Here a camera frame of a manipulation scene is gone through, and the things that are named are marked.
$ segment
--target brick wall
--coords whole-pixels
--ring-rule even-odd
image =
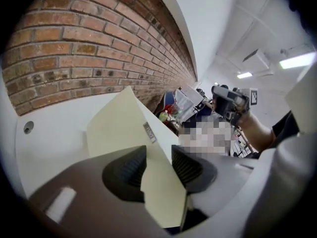
[[[161,0],[35,0],[11,36],[2,74],[19,115],[127,85],[153,111],[166,90],[196,81]]]

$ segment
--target sleeve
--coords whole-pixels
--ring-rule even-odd
[[[275,136],[277,137],[281,131],[284,129],[285,127],[285,123],[286,123],[286,120],[287,118],[289,117],[289,115],[291,114],[291,111],[288,112],[280,121],[278,121],[273,127],[273,132],[275,134]]]

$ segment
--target white ceiling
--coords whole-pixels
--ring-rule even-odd
[[[260,49],[270,61],[274,75],[237,79],[245,71],[243,59]],[[295,84],[302,68],[283,70],[279,61],[313,50],[297,12],[288,0],[236,0],[214,63],[239,87],[256,87],[286,93]]]

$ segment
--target green object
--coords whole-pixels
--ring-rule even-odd
[[[167,110],[165,110],[164,112],[161,112],[158,119],[160,121],[166,121],[168,118],[168,113],[167,113]]]

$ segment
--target fluorescent light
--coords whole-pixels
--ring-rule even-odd
[[[249,73],[249,72],[246,72],[246,73],[243,73],[243,74],[238,75],[237,77],[238,77],[238,78],[252,77],[252,74]]]
[[[311,52],[298,57],[280,61],[279,63],[283,69],[307,66],[314,62],[315,55],[316,52]]]

